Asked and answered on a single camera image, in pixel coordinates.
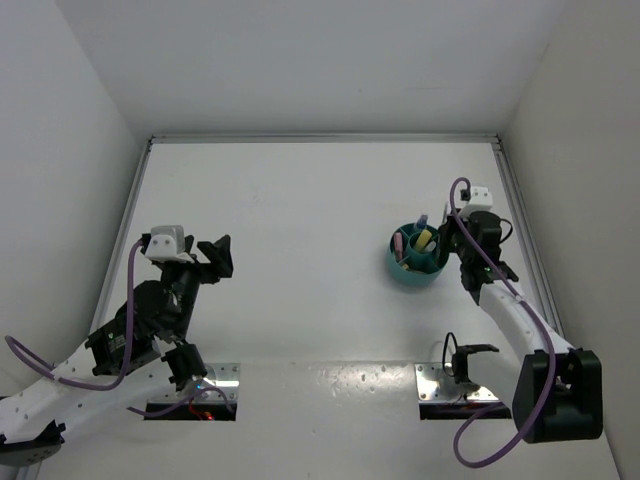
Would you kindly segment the yellow highlighter marker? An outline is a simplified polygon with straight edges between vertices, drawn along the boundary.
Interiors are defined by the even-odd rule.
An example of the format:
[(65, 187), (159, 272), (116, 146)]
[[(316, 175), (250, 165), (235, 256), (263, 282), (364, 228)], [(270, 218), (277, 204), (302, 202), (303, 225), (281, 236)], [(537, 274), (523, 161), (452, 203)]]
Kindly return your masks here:
[(422, 230), (416, 238), (414, 243), (414, 250), (416, 252), (423, 252), (426, 246), (429, 244), (432, 238), (432, 232), (429, 229)]

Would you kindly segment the pink highlighter marker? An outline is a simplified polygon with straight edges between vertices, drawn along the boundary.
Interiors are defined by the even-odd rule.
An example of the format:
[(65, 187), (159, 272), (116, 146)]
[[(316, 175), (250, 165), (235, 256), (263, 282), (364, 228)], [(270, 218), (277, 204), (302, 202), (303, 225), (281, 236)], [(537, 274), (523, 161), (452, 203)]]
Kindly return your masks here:
[(394, 255), (398, 263), (404, 258), (404, 239), (400, 231), (396, 231), (393, 236)]

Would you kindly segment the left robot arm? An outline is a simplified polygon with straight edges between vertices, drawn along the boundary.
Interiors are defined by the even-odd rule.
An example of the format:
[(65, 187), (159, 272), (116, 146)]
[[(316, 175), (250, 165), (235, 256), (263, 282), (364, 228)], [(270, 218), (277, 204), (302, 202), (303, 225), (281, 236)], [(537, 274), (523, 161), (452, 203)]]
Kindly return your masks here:
[(211, 420), (213, 412), (197, 404), (209, 397), (234, 416), (235, 401), (187, 339), (201, 286), (233, 271), (230, 236), (196, 241), (179, 225), (154, 227), (128, 254), (124, 304), (67, 359), (51, 364), (6, 336), (12, 353), (40, 377), (1, 400), (2, 465), (23, 468), (50, 458), (73, 420), (109, 407), (123, 405), (146, 420), (186, 408)]

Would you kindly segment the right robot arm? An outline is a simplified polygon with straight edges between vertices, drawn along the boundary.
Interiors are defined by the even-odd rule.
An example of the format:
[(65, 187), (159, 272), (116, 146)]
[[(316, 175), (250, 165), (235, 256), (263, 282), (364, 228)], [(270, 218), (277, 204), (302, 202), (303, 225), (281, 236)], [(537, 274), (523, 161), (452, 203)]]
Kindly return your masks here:
[(481, 384), (510, 406), (530, 444), (593, 440), (603, 432), (602, 365), (591, 350), (562, 338), (523, 297), (519, 278), (501, 260), (501, 219), (458, 209), (439, 229), (436, 259), (455, 254), (461, 283), (495, 322), (517, 360), (491, 344), (461, 345), (452, 356), (458, 384)]

